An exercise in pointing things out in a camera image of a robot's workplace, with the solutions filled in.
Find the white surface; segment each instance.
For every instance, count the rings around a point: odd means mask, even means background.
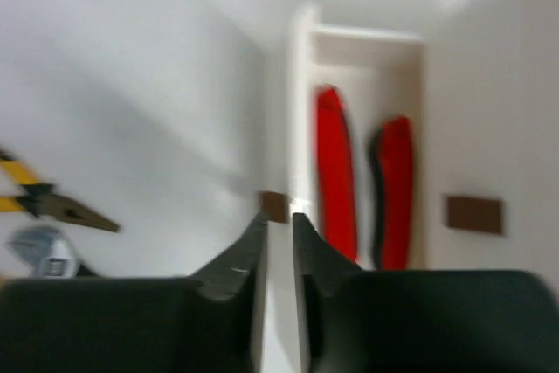
[[[428,259],[534,270],[559,288],[559,3],[474,0],[430,39]],[[507,202],[505,238],[443,226],[442,195]]]
[[[295,20],[293,42],[290,194],[295,205],[292,211],[303,210],[315,226],[319,225],[313,140],[315,88],[322,84],[336,86],[347,106],[353,136],[359,261],[362,266],[370,267],[369,247],[375,215],[367,145],[383,121],[405,114],[414,124],[416,158],[420,162],[422,87],[418,76],[423,41],[408,33],[328,27],[320,23],[316,8],[310,5]],[[419,191],[422,181],[419,171],[416,176]],[[419,213],[423,198],[418,194],[416,201],[414,238],[421,235]]]
[[[256,210],[264,56],[179,1],[0,0],[2,145],[122,224],[59,225],[106,275],[190,273]],[[0,215],[0,240],[29,223]],[[0,271],[25,272],[3,246]]]

